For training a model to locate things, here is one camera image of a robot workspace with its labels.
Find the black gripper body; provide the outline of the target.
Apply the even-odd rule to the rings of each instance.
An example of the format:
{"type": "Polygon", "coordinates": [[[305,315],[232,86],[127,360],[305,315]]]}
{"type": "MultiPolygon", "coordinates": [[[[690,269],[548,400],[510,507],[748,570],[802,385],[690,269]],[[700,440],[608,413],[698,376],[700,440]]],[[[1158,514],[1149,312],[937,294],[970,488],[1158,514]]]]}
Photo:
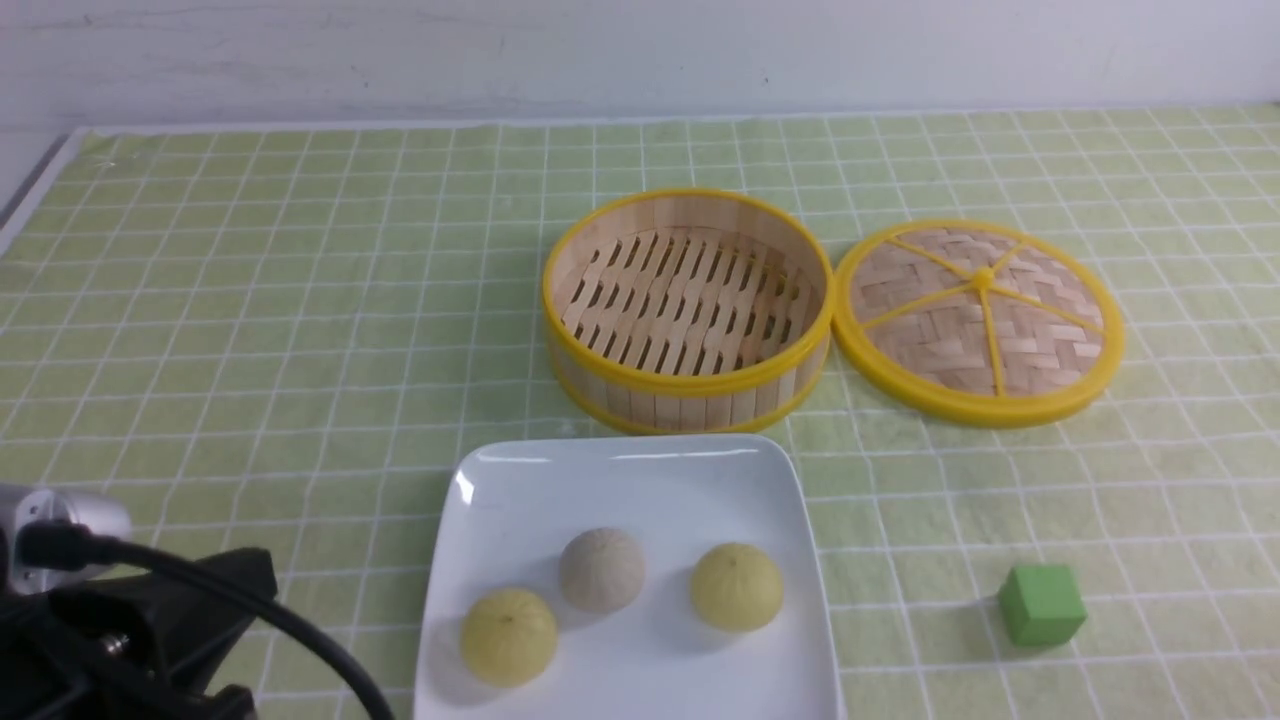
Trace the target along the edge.
{"type": "Polygon", "coordinates": [[[192,575],[260,600],[276,596],[266,550],[189,560],[159,550],[145,571],[41,594],[3,592],[5,719],[255,719],[243,685],[211,688],[256,616],[192,575]]]}

